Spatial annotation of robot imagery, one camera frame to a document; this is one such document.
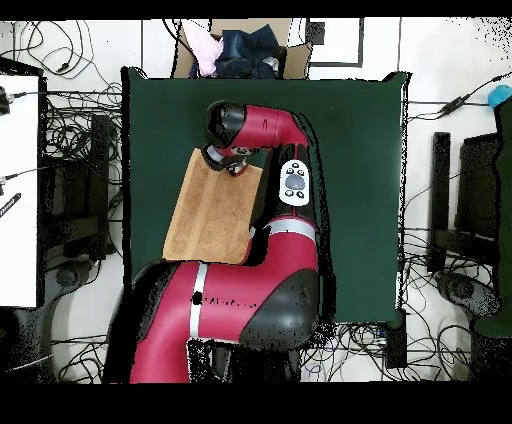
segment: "cardboard box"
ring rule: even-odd
[[[290,21],[288,18],[212,19],[211,36],[219,40],[222,37],[223,30],[235,29],[250,34],[269,24],[281,46],[281,57],[277,59],[279,60],[280,73],[282,73],[283,79],[305,79],[309,71],[313,46],[311,43],[306,43],[286,47]],[[188,46],[183,29],[180,29],[180,40]],[[194,58],[181,43],[177,44],[174,78],[188,78]]]

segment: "white floor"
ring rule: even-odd
[[[166,32],[161,20],[143,21],[87,21],[90,27],[91,40],[94,46],[94,62],[103,78],[108,82],[120,82],[121,66],[138,66],[144,69],[149,77],[167,78],[172,69],[174,40]],[[25,22],[16,25],[19,37]],[[80,25],[87,37],[82,21]],[[291,27],[290,43],[297,40],[296,22]],[[70,34],[73,42],[78,45],[78,31],[74,21],[62,23]],[[436,112],[442,106],[436,102],[448,102],[462,96],[490,78],[512,70],[510,34],[498,39],[495,35],[499,22],[491,25],[489,21],[462,18],[366,18],[364,27],[364,62],[360,69],[355,68],[312,68],[311,79],[322,78],[358,78],[382,79],[390,72],[412,72],[409,86],[409,100],[413,102],[431,102],[432,104],[410,104],[409,116],[419,113]],[[41,27],[45,35],[44,44],[33,54],[44,57],[45,54],[66,45],[66,38],[52,28],[51,25]],[[0,52],[12,48],[10,24],[0,22]],[[23,34],[22,47],[26,46],[32,30]],[[90,58],[86,48],[86,57]],[[59,67],[66,60],[65,52],[61,56],[55,54],[52,66]],[[19,60],[36,64],[26,52],[21,52]],[[512,78],[500,82],[512,85]],[[487,94],[496,86],[492,83],[477,92],[469,102],[486,103]],[[49,90],[103,90],[106,84],[91,66],[83,74],[73,80],[48,76]],[[448,117],[437,121],[415,120],[408,127],[408,159],[406,199],[429,186],[430,152],[434,132],[451,133],[451,171],[456,173],[459,167],[458,152],[464,138],[496,131],[494,116],[488,106],[463,106]],[[457,179],[452,180],[452,205],[456,205]],[[406,214],[406,227],[426,228],[428,193],[411,202]],[[114,218],[122,217],[119,208]],[[453,223],[454,208],[450,219]],[[111,224],[113,241],[120,250],[120,224]],[[424,232],[413,233],[424,238]],[[78,336],[106,334],[112,310],[122,285],[122,259],[118,255],[110,256],[102,265],[98,279],[91,285],[63,298],[58,305],[54,320],[52,336],[54,339],[69,339]],[[451,323],[467,325],[460,309],[444,301],[436,290],[430,286],[418,290],[409,290],[409,303],[429,323],[434,337],[440,328]],[[426,326],[415,316],[408,317],[408,332],[411,341],[425,337]],[[450,330],[443,336],[443,341],[452,349],[469,348],[467,335],[461,330]],[[419,343],[411,346],[420,350]],[[59,346],[54,357],[56,366],[65,365],[74,350]],[[336,351],[334,361],[340,364],[345,358],[345,351]],[[425,353],[411,352],[409,359],[425,356]],[[352,354],[350,360],[343,362],[343,374],[336,372],[333,381],[368,381],[380,380],[381,374],[367,356]],[[303,378],[311,381],[322,381],[323,372],[318,372],[321,362],[318,354],[305,367]],[[430,368],[417,368],[416,371],[424,378],[432,378]],[[397,372],[390,372],[398,377]]]

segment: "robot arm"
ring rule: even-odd
[[[203,155],[213,169],[239,175],[248,152],[270,150],[246,260],[240,265],[159,261],[142,272],[131,294],[138,310],[124,314],[138,316],[129,370],[133,383],[188,382],[189,338],[289,351],[309,339],[318,320],[307,136],[289,112],[227,102],[210,106],[205,126],[209,144]],[[107,355],[105,375],[112,358]]]

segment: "control buttons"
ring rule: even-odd
[[[297,174],[288,175],[284,184],[286,188],[291,188],[292,190],[304,190],[304,187],[306,186],[304,179],[299,177]]]
[[[246,149],[245,147],[233,147],[231,149],[231,152],[235,155],[241,156],[248,156],[251,154],[251,151],[249,149]]]
[[[309,170],[298,159],[282,164],[279,177],[279,200],[286,205],[301,207],[309,203]]]

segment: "black cable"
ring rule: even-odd
[[[98,279],[98,276],[100,275],[100,271],[101,271],[101,264],[102,264],[102,263],[103,263],[103,261],[100,261],[100,262],[99,262],[99,264],[98,264],[98,271],[96,271],[96,277],[94,277],[94,279],[93,279],[93,280],[91,280],[91,281],[89,281],[89,282],[85,283],[84,285],[82,285],[82,287],[83,287],[83,286],[87,286],[87,285],[89,285],[89,284],[92,284],[92,283],[94,283],[94,282]]]
[[[420,246],[421,248],[426,247],[427,242],[424,239],[417,237],[415,235],[411,235],[411,237],[417,238],[418,240],[420,240],[422,243],[425,244],[425,246]],[[468,259],[466,258],[464,260],[464,258],[461,258],[460,255],[446,255],[446,256],[450,256],[453,259],[452,264],[446,266],[446,268],[449,270],[454,271],[457,269],[465,269],[465,268],[475,266],[475,265],[468,265],[467,264]],[[408,257],[406,259],[405,262],[410,263],[412,266],[409,266],[409,267],[406,266],[404,268],[406,273],[410,269],[412,269],[413,272],[417,273],[417,275],[418,275],[418,277],[416,277],[414,279],[411,278],[410,275],[406,276],[405,292],[408,293],[408,290],[410,288],[414,288],[414,289],[418,290],[418,292],[420,292],[420,295],[422,296],[425,304],[427,302],[427,299],[421,292],[421,289],[427,283],[431,284],[430,281],[433,279],[434,274],[429,275],[428,279],[427,279],[427,277],[421,275],[420,272],[416,271],[416,269],[414,268],[414,264],[417,263],[418,265],[425,266],[425,262],[423,262],[423,261],[426,260],[426,258],[428,258],[428,255],[426,255],[426,254],[425,255],[419,255],[419,254],[411,255],[410,257]],[[464,263],[455,265],[456,260],[464,260]],[[424,284],[423,286],[419,286],[416,283],[418,280],[424,280],[427,283]],[[397,376],[395,376],[392,373],[393,370],[386,371],[382,364],[379,365],[377,363],[377,360],[380,360],[380,359],[383,360],[383,358],[384,358],[383,348],[385,349],[385,346],[383,347],[380,344],[375,344],[373,341],[368,341],[368,342],[365,341],[366,335],[372,336],[372,340],[375,340],[375,338],[378,337],[378,332],[377,332],[376,328],[372,327],[371,325],[359,325],[359,324],[344,325],[344,326],[340,326],[340,328],[339,328],[338,336],[340,336],[340,337],[338,337],[338,340],[337,340],[337,342],[339,342],[339,345],[337,345],[335,347],[335,349],[336,350],[346,350],[347,353],[344,354],[344,356],[341,358],[341,360],[337,364],[332,362],[329,365],[329,369],[327,370],[328,377],[326,377],[326,380],[331,381],[332,377],[338,371],[341,370],[341,367],[346,362],[346,360],[349,358],[350,353],[354,354],[355,350],[352,347],[353,344],[360,347],[360,349],[358,351],[359,355],[371,356],[372,362],[374,363],[374,365],[377,367],[377,369],[381,373],[381,379],[386,377],[392,381],[425,380],[425,378],[423,378],[420,375],[420,370],[428,369],[428,370],[434,371],[434,374],[430,377],[430,379],[432,381],[437,381],[439,379],[441,372],[443,371],[443,368],[441,367],[441,365],[430,364],[430,363],[425,363],[425,362],[432,360],[433,358],[436,358],[439,355],[441,355],[441,360],[444,361],[443,364],[445,365],[445,367],[444,367],[446,369],[445,371],[448,373],[450,372],[450,369],[452,369],[452,368],[451,368],[450,364],[448,363],[448,362],[450,362],[450,358],[448,358],[447,355],[451,355],[451,358],[452,358],[451,363],[454,363],[455,360],[458,360],[465,366],[469,367],[469,365],[470,365],[469,360],[466,357],[466,353],[468,353],[468,352],[463,352],[460,348],[457,348],[455,350],[449,350],[448,347],[441,341],[439,343],[436,343],[435,338],[432,335],[432,331],[431,331],[429,323],[422,316],[422,312],[426,308],[426,305],[423,308],[421,308],[421,310],[419,310],[419,309],[411,306],[410,303],[408,302],[408,300],[405,302],[405,304],[406,304],[406,307],[410,308],[410,310],[413,312],[413,313],[412,312],[408,313],[408,316],[415,316],[415,315],[418,316],[423,321],[423,323],[426,327],[427,333],[428,333],[428,337],[422,337],[422,338],[416,338],[416,339],[414,339],[410,335],[408,335],[408,338],[410,338],[412,341],[408,343],[407,351],[408,352],[419,352],[419,353],[423,352],[423,353],[427,353],[427,355],[424,355],[422,357],[415,358],[414,360],[408,361],[407,367],[397,369],[395,371],[398,374]],[[346,346],[343,343],[343,341],[341,340],[341,338],[347,331],[350,331],[350,338],[349,338],[348,346]],[[428,340],[430,342],[430,344],[432,346],[431,348],[429,348],[426,344],[422,343],[422,341],[426,341],[426,340]],[[416,343],[425,347],[426,350],[411,349],[411,346],[413,346]],[[319,375],[322,372],[322,369],[324,369],[324,373],[325,373],[326,372],[325,368],[327,365],[324,365],[324,364],[326,364],[327,359],[332,358],[332,354],[328,355],[328,358],[326,358],[325,357],[326,355],[324,355],[324,352],[326,352],[326,351],[332,352],[333,349],[331,349],[331,345],[334,346],[334,343],[332,342],[332,340],[328,341],[328,342],[324,341],[319,346],[317,346],[317,348],[314,350],[312,355],[309,355],[306,351],[304,351],[305,356],[304,355],[303,356],[306,358],[306,360],[304,360],[304,358],[301,358],[301,368],[304,368],[306,372],[309,372],[310,376]],[[320,354],[320,358],[315,359],[314,357],[316,356],[317,353]],[[312,359],[315,359],[314,366],[313,367],[305,366],[305,364],[309,363]]]
[[[20,60],[20,56],[21,56],[21,52],[24,50],[22,48],[23,46],[23,33],[25,32],[25,30],[27,29],[28,25],[30,24],[30,21],[26,21],[27,23],[25,24],[25,26],[23,27],[23,29],[21,30],[21,33],[20,33],[20,48],[18,49],[18,56],[16,57],[16,60]]]
[[[464,330],[464,331],[465,331],[465,332],[467,332],[470,336],[472,336],[472,335],[473,335],[473,333],[472,333],[469,329],[467,329],[467,328],[463,327],[462,325],[458,325],[458,324],[451,324],[451,325],[448,325],[448,326],[444,327],[444,328],[439,332],[439,334],[437,335],[437,350],[438,350],[438,352],[439,352],[439,361],[441,362],[441,366],[443,367],[444,372],[448,375],[448,377],[450,378],[450,380],[456,380],[456,378],[455,378],[455,377],[453,377],[453,376],[450,374],[450,372],[446,369],[446,365],[445,365],[445,361],[444,361],[444,359],[443,359],[443,353],[442,353],[442,352],[443,352],[443,350],[441,349],[441,336],[444,334],[444,332],[445,332],[445,331],[447,331],[447,330],[449,330],[449,329],[451,329],[451,328],[458,328],[458,329]],[[461,363],[463,363],[464,365],[466,365],[467,367],[469,367],[469,362],[467,362],[467,361],[466,361],[465,363],[464,363],[463,361],[460,361],[460,362],[461,362]]]
[[[16,22],[12,24],[12,60],[16,60]]]
[[[98,337],[105,337],[104,341],[88,341],[89,339],[96,339]],[[97,334],[95,336],[78,336],[73,337],[71,339],[64,339],[64,340],[52,340],[52,345],[58,345],[58,344],[74,344],[74,343],[92,343],[92,344],[98,344],[98,345],[104,345],[107,343],[106,341],[106,334]]]
[[[140,67],[144,68],[144,19],[140,20]]]
[[[39,32],[39,34],[41,35],[41,44],[43,43],[43,34],[41,32],[41,30],[39,29],[39,26],[41,25],[42,22],[49,22],[49,23],[52,23],[53,25],[55,25],[57,28],[59,28],[59,30],[66,36],[66,38],[68,39],[69,43],[71,44],[71,49],[70,49],[70,55],[69,55],[69,59],[67,62],[65,62],[61,68],[54,72],[52,71],[50,68],[48,68],[44,63],[43,61],[39,60],[37,57],[35,57],[31,52],[30,52],[30,45],[32,43],[32,38],[34,36],[34,33],[35,33],[35,30],[37,29],[37,31]],[[69,34],[56,22],[54,21],[38,21],[37,24],[34,24],[34,30],[30,33],[30,37],[29,37],[29,40],[28,40],[28,44],[27,44],[27,53],[28,55],[34,59],[36,62],[38,62],[42,67],[43,69],[47,70],[48,72],[51,72],[53,75],[59,75],[59,76],[63,76],[63,75],[66,75],[69,71],[69,63],[71,62],[71,60],[73,59],[73,53],[75,51],[75,47],[74,47],[74,44],[73,44],[73,40],[71,40],[71,37],[69,36]]]
[[[343,337],[343,334],[345,334],[346,331],[347,331],[347,329],[346,329],[345,326],[340,326],[340,328],[338,330],[338,335],[335,336],[335,337],[331,337],[329,339],[326,339],[326,340],[324,339],[323,341],[321,341],[319,343],[319,345],[313,346],[312,347],[314,349],[313,354],[309,355],[309,357],[308,357],[308,352],[307,352],[308,348],[306,347],[305,349],[303,349],[302,356],[306,357],[306,359],[304,360],[303,358],[301,358],[300,363],[299,363],[299,368],[300,369],[305,369],[309,373],[310,376],[311,376],[311,374],[319,374],[322,371],[322,365],[321,364],[334,357],[334,354],[338,350],[339,345],[342,344],[341,343],[341,337]],[[334,347],[333,338],[336,341],[336,347]],[[325,347],[328,343],[331,343],[332,348],[326,348]],[[330,355],[328,357],[326,357],[326,358],[324,358],[323,355],[322,355],[322,352],[324,352],[324,351],[327,351],[327,352],[330,353]],[[321,354],[321,357],[320,357],[320,359],[314,359],[314,361],[316,363],[314,364],[313,368],[307,367],[309,362],[311,360],[313,360],[315,355],[317,355],[319,352]]]
[[[34,171],[42,171],[43,169],[52,168],[51,166],[42,166],[41,168],[28,169],[26,171],[18,172],[17,174],[6,175],[4,178],[6,181],[12,180],[13,178],[19,177],[20,175],[26,174],[28,172]]]
[[[46,96],[59,96],[64,97],[65,94],[78,94],[78,95],[86,95],[86,94],[93,94],[98,96],[121,96],[122,93],[112,93],[112,92],[98,92],[98,91],[29,91],[29,92],[21,92],[21,93],[14,93],[12,94],[12,97],[14,99],[18,99],[20,97],[27,96],[29,94],[44,94]]]
[[[421,102],[418,100],[402,100],[401,103],[407,103],[410,105],[447,105],[450,102]],[[489,107],[488,103],[474,103],[474,102],[466,102],[464,103],[466,106],[485,106]]]
[[[19,49],[19,50],[18,50],[18,52],[21,52],[21,51],[27,51],[27,52],[28,52],[30,49],[35,49],[35,48],[37,48],[37,47],[39,47],[39,46],[41,46],[41,45],[43,44],[43,40],[44,40],[44,38],[43,38],[43,34],[42,34],[42,33],[41,33],[41,31],[39,30],[39,28],[38,28],[37,30],[39,31],[39,34],[41,35],[41,42],[40,42],[39,44],[37,44],[36,46],[32,46],[32,47],[27,46],[27,47],[26,47],[26,48],[24,48],[24,49]],[[5,52],[3,52],[3,53],[0,53],[0,57],[2,57],[3,55],[5,55],[5,54],[7,54],[7,53],[11,53],[11,52],[12,52],[12,50],[7,50],[7,51],[5,51]]]
[[[398,58],[396,61],[396,71],[400,72],[400,52],[401,52],[401,45],[402,45],[402,17],[399,17],[398,20]]]
[[[177,32],[177,35],[174,35],[171,31],[171,29],[169,28],[169,26],[167,25],[167,22],[165,21],[165,19],[162,19],[162,22],[165,26],[165,29],[167,30],[167,32],[169,33],[169,35],[174,38],[176,40],[176,42],[180,43],[183,47],[185,47],[185,49],[193,56],[194,60],[195,60],[195,63],[197,63],[197,77],[198,78],[203,78],[203,76],[201,75],[201,71],[199,70],[199,61],[197,60],[197,57],[196,55],[194,54],[194,52],[192,51],[192,49],[187,46],[180,38],[180,34],[179,32]]]
[[[58,157],[63,160],[79,161],[87,166],[93,173],[100,178],[105,178],[96,170],[96,164],[93,158],[90,157],[90,139],[91,129],[90,121],[92,114],[101,112],[106,114],[114,132],[114,137],[110,141],[109,148],[109,161],[110,166],[116,167],[116,163],[120,162],[120,109],[119,104],[107,104],[99,101],[99,96],[107,95],[111,102],[114,100],[109,96],[117,94],[114,89],[117,89],[116,84],[111,84],[103,92],[93,92],[92,95],[84,93],[63,93],[54,92],[52,94],[58,95],[68,100],[69,107],[57,108],[53,105],[52,101],[47,98],[48,114],[47,114],[47,140],[46,145],[41,146],[42,154],[50,157]],[[73,105],[73,101],[79,101],[80,105]],[[112,180],[108,178],[108,182],[114,185],[119,185],[121,179]]]
[[[84,368],[84,370],[87,372],[87,374],[89,375],[89,377],[91,379],[89,384],[94,383],[94,377],[90,374],[89,369],[85,366],[85,362],[92,362],[96,366],[96,370],[98,371],[98,373],[96,375],[100,377],[100,381],[101,381],[101,369],[103,367],[103,364],[101,363],[101,360],[98,356],[98,352],[96,352],[97,346],[95,346],[94,344],[91,344],[91,348],[92,348],[92,353],[94,354],[96,359],[84,358],[84,355],[86,354],[84,352],[79,357],[80,365],[82,365],[82,367]]]
[[[490,165],[484,165],[484,166],[479,166],[477,168],[474,168],[474,169],[468,169],[467,171],[463,171],[463,172],[459,172],[457,174],[454,174],[454,175],[451,175],[448,179],[449,180],[453,180],[454,178],[457,178],[463,174],[468,174],[470,172],[475,172],[475,171],[478,171],[480,169],[484,169],[484,168],[488,168]],[[418,196],[422,195],[423,193],[426,193],[427,191],[429,191],[431,188],[433,187],[433,185],[430,185],[428,186],[425,190],[422,190],[420,191],[418,194],[414,195],[413,197],[411,197],[409,199],[409,201],[406,203],[405,205],[405,208],[404,208],[404,214],[405,214],[405,211],[407,210],[407,207],[409,206],[409,204],[414,200],[416,199]]]
[[[72,66],[70,67],[70,62],[71,60],[73,59],[73,55],[75,54],[74,50],[72,49],[70,51],[70,60],[63,63],[61,65],[61,67],[57,70],[57,72],[59,73],[59,75],[66,75],[72,71],[74,71],[76,69],[76,67],[80,64],[80,61],[83,59],[84,57],[84,40],[83,40],[83,37],[82,37],[82,29],[80,28],[80,24],[78,23],[78,21],[75,21],[76,22],[76,26],[78,28],[78,34],[79,34],[79,37],[80,37],[80,56],[78,57],[78,60],[77,62]],[[56,49],[56,50],[53,50],[51,51],[50,53],[48,53],[45,57],[43,57],[43,59],[41,60],[41,63],[44,63],[44,61],[46,59],[48,59],[49,56],[51,56],[52,54],[56,53],[57,51],[61,50],[61,49]]]
[[[441,109],[439,109],[437,112],[420,113],[419,115],[407,118],[407,122],[410,123],[410,122],[414,121],[415,119],[419,119],[419,120],[423,120],[423,121],[435,121],[435,120],[440,119],[440,118],[442,118],[444,116],[448,116],[451,113],[455,112],[460,107],[462,107],[465,104],[467,104],[466,103],[467,100],[473,94],[475,94],[478,90],[480,90],[481,88],[485,87],[487,84],[490,84],[491,82],[498,82],[501,79],[506,78],[506,77],[508,77],[510,75],[512,75],[512,72],[508,72],[508,73],[502,74],[502,75],[497,75],[494,78],[491,78],[489,81],[486,81],[483,84],[479,85],[477,88],[475,88],[470,93],[468,93],[468,94],[466,94],[464,96],[459,96],[459,97],[453,99],[451,102],[448,102]],[[435,118],[424,118],[423,117],[424,115],[439,115],[439,116],[436,116]]]
[[[91,345],[87,344],[79,353],[77,353],[75,356],[73,356],[70,359],[70,361],[59,370],[59,372],[57,373],[58,381],[61,382],[61,383],[70,382],[70,381],[65,381],[64,380],[66,374],[71,369],[71,367],[73,367],[75,365],[80,365],[80,364],[83,365],[84,360],[82,359],[82,355],[90,353],[90,352],[92,352]]]
[[[428,243],[427,243],[427,241],[426,241],[425,239],[423,239],[423,238],[421,238],[421,237],[418,237],[418,236],[416,236],[416,235],[413,235],[413,234],[405,234],[405,235],[406,235],[406,236],[408,236],[408,237],[413,237],[413,238],[415,238],[415,239],[417,239],[417,240],[420,240],[420,241],[422,241],[422,242],[425,244],[425,246],[418,246],[418,247],[421,247],[421,248],[424,248],[424,249],[426,249],[426,248],[428,248],[428,247],[429,247],[429,245],[428,245]],[[452,255],[452,254],[450,254],[450,253],[444,253],[441,249],[439,249],[439,248],[437,248],[437,247],[435,247],[435,246],[430,246],[430,247],[431,247],[431,249],[433,249],[433,250],[437,250],[437,251],[440,253],[440,255],[439,255],[439,256],[437,256],[437,255],[436,255],[436,256],[434,256],[434,255],[430,255],[430,257],[431,257],[431,258],[433,258],[433,257],[443,257],[443,258],[447,258],[447,259],[453,259],[453,260],[454,260],[453,262],[455,262],[455,260],[464,260],[464,261],[466,261],[466,262],[471,261],[471,262],[473,262],[474,264],[476,264],[476,266],[477,266],[477,272],[479,272],[479,269],[480,269],[480,268],[483,268],[483,269],[487,272],[487,274],[488,274],[488,276],[489,276],[489,281],[490,281],[490,282],[492,281],[492,273],[491,273],[491,271],[487,268],[487,266],[486,266],[486,264],[485,264],[485,263],[483,263],[483,262],[479,262],[479,261],[478,261],[478,260],[476,260],[476,259],[470,258],[470,257],[468,257],[468,256],[464,256],[464,255],[461,255],[461,254]],[[421,258],[421,259],[425,259],[425,260],[426,260],[429,256],[427,256],[427,255],[412,255],[411,257],[412,257],[412,258]],[[474,266],[475,266],[475,265],[469,265],[469,266],[467,266],[467,268],[471,268],[471,267],[474,267]],[[458,265],[456,269],[462,269],[462,268],[466,268],[466,266],[460,266],[460,265]]]
[[[121,259],[123,259],[123,255],[119,253],[119,250],[117,249],[114,241],[112,240],[112,236],[110,235],[110,229],[108,230],[108,238],[110,239],[110,243],[112,243],[112,246],[114,246],[114,249],[116,249],[117,254],[121,257]]]
[[[142,77],[148,78],[148,75],[142,70],[142,68],[137,68],[136,66],[133,67]]]

